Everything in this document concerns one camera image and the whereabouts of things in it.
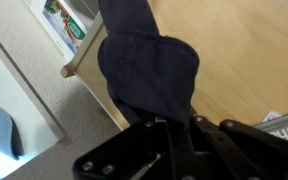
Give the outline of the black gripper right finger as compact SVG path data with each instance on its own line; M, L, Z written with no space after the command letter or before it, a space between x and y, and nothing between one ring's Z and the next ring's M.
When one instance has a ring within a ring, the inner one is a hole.
M219 125L203 116L190 122L194 148L208 152L226 180L288 180L288 141L244 123Z

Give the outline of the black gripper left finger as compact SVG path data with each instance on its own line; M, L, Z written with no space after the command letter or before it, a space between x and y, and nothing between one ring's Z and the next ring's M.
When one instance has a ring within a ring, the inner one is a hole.
M183 124L170 120L140 122L75 160L74 180L172 180L171 137Z

